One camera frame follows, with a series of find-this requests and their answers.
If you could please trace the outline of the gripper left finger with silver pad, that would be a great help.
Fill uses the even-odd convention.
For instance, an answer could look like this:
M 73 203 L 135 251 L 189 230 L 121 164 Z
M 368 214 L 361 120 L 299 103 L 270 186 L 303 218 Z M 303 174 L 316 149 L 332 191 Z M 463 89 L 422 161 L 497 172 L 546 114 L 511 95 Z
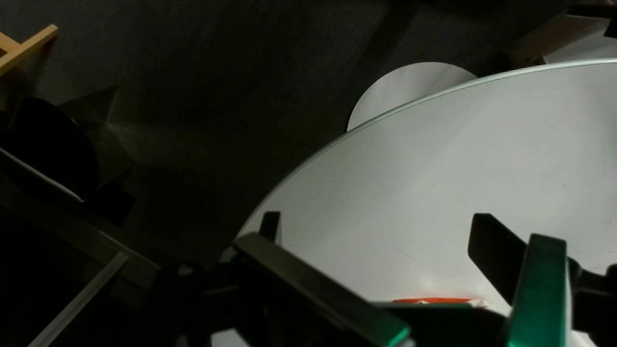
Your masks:
M 278 245 L 280 213 L 216 267 L 177 263 L 148 294 L 154 347 L 413 347 L 411 328 Z

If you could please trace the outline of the gripper right finger with silver pad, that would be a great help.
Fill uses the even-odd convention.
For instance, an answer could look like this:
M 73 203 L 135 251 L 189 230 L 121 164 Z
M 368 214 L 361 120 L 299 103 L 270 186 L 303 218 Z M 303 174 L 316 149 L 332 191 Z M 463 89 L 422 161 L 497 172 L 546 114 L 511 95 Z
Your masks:
M 584 270 L 567 243 L 532 234 L 523 241 L 494 214 L 474 214 L 467 255 L 511 305 L 503 347 L 567 347 L 571 332 L 617 347 L 617 270 Z

